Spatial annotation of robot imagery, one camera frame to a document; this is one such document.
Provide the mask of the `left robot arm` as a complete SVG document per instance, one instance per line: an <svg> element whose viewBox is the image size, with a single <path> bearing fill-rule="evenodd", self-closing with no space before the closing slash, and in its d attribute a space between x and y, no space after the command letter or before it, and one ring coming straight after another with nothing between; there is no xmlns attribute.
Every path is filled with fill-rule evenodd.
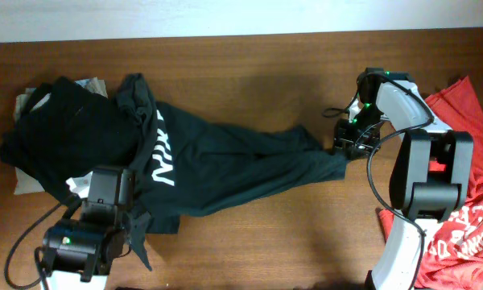
<svg viewBox="0 0 483 290"><path fill-rule="evenodd" d="M151 270L145 233L150 214L134 204L136 174L95 168L88 196L50 227L35 249L42 289L104 289L115 259L127 245Z"/></svg>

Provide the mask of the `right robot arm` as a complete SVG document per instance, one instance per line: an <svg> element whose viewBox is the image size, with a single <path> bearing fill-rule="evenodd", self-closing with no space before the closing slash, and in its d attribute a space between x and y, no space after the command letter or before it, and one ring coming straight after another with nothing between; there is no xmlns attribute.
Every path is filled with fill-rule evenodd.
<svg viewBox="0 0 483 290"><path fill-rule="evenodd" d="M431 238L467 197L473 138L436 116L406 72L366 68L336 123L332 150L364 159L370 188L394 218L385 250L365 278L372 290L412 289ZM390 175L388 201L374 185L374 156L384 142L401 146Z"/></svg>

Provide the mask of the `black Nike t-shirt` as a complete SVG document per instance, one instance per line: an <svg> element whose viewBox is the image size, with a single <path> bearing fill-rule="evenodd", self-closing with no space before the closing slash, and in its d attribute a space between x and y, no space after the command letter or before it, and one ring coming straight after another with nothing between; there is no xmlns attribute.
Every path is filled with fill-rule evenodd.
<svg viewBox="0 0 483 290"><path fill-rule="evenodd" d="M348 160L303 126L265 133L207 122L157 101L141 73L115 96L140 130L134 200L151 214L147 234L177 234L183 215L203 217L306 184L342 180Z"/></svg>

